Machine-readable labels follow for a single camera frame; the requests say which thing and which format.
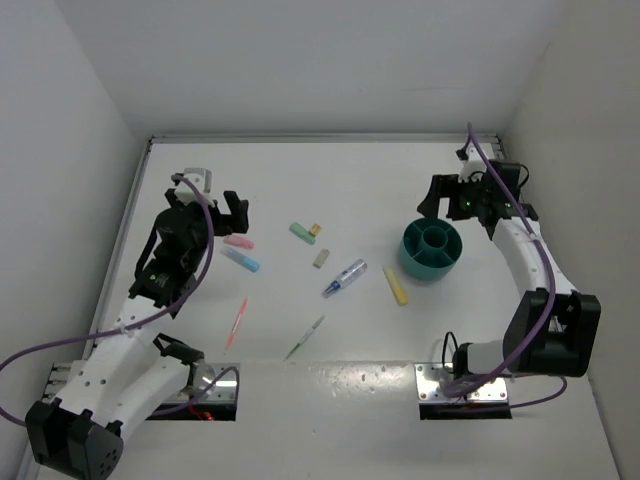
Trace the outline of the blue highlighter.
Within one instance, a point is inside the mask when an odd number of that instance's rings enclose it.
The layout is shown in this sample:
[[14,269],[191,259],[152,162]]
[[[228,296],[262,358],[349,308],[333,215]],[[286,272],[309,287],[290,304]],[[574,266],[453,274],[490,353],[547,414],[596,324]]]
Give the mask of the blue highlighter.
[[232,247],[223,247],[220,253],[243,268],[255,273],[260,269],[260,264],[249,256]]

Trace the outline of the blue correction tape pen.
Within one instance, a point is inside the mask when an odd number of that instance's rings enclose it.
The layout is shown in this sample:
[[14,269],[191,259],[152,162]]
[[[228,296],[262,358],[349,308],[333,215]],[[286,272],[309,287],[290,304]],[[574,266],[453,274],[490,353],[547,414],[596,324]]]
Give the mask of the blue correction tape pen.
[[336,278],[324,289],[323,297],[328,298],[351,285],[355,280],[361,277],[366,270],[367,263],[363,259],[358,259],[337,275]]

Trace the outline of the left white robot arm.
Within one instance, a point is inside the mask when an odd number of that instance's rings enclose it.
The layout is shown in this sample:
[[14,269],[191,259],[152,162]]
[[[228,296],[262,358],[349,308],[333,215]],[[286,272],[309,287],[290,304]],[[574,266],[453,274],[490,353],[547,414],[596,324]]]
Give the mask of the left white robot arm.
[[35,461],[74,479],[108,478],[135,429],[180,412],[167,406],[170,397],[185,392],[189,408],[208,392],[196,377],[203,352],[164,331],[206,275],[215,237],[248,231],[249,203],[227,191],[223,214],[192,185],[165,197],[112,328],[98,332],[76,375],[25,417]]

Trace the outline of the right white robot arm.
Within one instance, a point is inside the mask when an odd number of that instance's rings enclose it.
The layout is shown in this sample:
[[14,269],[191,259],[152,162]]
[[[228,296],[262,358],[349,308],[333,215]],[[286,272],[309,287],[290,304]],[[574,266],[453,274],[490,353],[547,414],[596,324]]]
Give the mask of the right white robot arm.
[[482,170],[433,176],[418,212],[436,219],[448,200],[447,218],[475,218],[503,255],[520,303],[504,336],[467,342],[453,355],[456,377],[511,374],[581,377],[588,368],[601,315],[596,296],[584,294],[560,271],[544,242],[538,215],[519,200],[528,170],[490,161]]

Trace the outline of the pink highlighter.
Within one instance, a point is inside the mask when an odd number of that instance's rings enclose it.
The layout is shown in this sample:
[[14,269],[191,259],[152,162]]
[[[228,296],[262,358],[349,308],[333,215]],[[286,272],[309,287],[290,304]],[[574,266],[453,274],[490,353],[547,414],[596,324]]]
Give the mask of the pink highlighter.
[[252,250],[255,246],[255,244],[251,240],[248,240],[247,238],[244,238],[238,235],[225,236],[223,238],[223,242],[226,245],[229,245],[231,247],[240,248],[244,250]]

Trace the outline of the teal round divided container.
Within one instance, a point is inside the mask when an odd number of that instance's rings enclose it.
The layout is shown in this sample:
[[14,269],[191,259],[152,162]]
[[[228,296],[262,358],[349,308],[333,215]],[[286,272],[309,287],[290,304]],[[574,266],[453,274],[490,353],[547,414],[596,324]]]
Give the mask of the teal round divided container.
[[454,268],[462,251],[462,239],[451,224],[437,218],[421,218],[404,230],[398,260],[409,277],[435,282]]

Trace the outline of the green highlighter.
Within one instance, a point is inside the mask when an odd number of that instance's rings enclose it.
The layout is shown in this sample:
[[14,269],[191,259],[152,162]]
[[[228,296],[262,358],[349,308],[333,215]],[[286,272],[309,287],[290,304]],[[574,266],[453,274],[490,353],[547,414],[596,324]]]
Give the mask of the green highlighter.
[[293,222],[289,226],[289,231],[309,245],[314,245],[316,243],[316,237],[298,222]]

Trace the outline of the yellow highlighter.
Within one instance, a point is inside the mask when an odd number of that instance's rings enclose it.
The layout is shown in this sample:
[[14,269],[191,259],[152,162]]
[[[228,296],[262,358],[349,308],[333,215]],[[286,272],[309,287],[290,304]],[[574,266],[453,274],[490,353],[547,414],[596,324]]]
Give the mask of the yellow highlighter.
[[409,299],[404,287],[400,283],[395,271],[392,268],[385,268],[383,270],[384,276],[388,282],[388,285],[394,295],[394,298],[399,306],[405,306],[408,304]]

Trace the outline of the beige eraser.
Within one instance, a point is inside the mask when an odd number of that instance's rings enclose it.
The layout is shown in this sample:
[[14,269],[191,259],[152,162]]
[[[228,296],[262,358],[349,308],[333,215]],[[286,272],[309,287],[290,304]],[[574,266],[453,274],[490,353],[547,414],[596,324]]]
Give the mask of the beige eraser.
[[313,265],[315,268],[320,269],[320,268],[324,265],[324,263],[326,262],[326,260],[328,259],[329,255],[330,255],[330,251],[329,251],[328,249],[322,249],[322,250],[318,253],[318,255],[315,257],[315,259],[314,259],[314,261],[313,261],[312,265]]

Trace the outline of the pink pen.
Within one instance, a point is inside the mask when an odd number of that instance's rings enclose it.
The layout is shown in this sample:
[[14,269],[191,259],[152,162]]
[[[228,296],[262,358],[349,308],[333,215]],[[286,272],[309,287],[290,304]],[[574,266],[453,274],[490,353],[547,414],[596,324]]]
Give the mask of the pink pen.
[[226,345],[225,345],[225,352],[228,352],[232,348],[232,346],[234,344],[234,341],[235,341],[235,338],[236,338],[236,335],[237,335],[237,331],[238,331],[240,323],[241,323],[241,321],[242,321],[242,319],[243,319],[243,317],[245,315],[245,312],[246,312],[246,309],[247,309],[247,306],[248,306],[248,302],[249,302],[249,299],[247,297],[247,298],[245,298],[243,300],[243,302],[242,302],[242,304],[241,304],[241,306],[239,308],[239,311],[238,311],[238,313],[236,315],[236,318],[234,320],[233,326],[231,328],[229,337],[228,337]]

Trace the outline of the green pen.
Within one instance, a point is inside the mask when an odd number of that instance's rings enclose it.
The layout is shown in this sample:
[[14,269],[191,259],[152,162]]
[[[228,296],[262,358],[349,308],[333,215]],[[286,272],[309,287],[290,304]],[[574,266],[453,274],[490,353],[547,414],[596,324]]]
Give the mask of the green pen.
[[291,358],[295,352],[304,345],[308,339],[313,335],[313,333],[317,330],[317,328],[322,324],[325,320],[326,316],[323,315],[319,319],[317,319],[314,324],[304,333],[304,335],[298,340],[298,342],[293,346],[293,348],[285,355],[283,361],[287,361]]

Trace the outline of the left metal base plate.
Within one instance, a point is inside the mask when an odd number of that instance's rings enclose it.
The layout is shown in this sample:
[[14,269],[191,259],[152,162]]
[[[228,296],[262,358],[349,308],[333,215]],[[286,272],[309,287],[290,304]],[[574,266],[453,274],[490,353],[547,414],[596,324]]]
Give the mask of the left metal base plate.
[[196,402],[197,405],[233,405],[238,397],[236,374],[239,372],[239,363],[208,363],[204,366],[199,366],[187,385],[182,390],[169,396],[161,404],[161,408],[169,408],[185,403],[210,384],[213,384],[213,387],[199,398]]

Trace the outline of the metal base plate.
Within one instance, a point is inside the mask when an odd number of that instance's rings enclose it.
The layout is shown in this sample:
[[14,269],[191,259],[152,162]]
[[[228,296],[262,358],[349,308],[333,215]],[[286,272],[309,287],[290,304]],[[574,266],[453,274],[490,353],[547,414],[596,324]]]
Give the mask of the metal base plate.
[[441,364],[415,363],[414,373],[420,405],[490,405],[505,404],[509,401],[506,382],[501,378],[483,385],[466,396],[449,398],[444,396],[442,387],[452,381],[453,376]]
[[238,397],[236,374],[239,372],[239,363],[208,363],[204,366],[199,366],[187,385],[182,390],[169,396],[161,404],[161,408],[169,408],[185,403],[210,384],[213,384],[213,387],[199,398],[196,402],[197,405],[233,405]]

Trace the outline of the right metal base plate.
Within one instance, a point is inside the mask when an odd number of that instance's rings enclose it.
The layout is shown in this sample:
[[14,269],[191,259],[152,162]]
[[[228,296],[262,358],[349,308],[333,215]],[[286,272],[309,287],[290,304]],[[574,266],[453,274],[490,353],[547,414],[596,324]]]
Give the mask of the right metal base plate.
[[509,401],[506,382],[501,378],[483,385],[466,396],[449,398],[444,396],[442,387],[452,381],[453,376],[441,364],[415,363],[414,373],[420,405],[490,405],[505,404]]

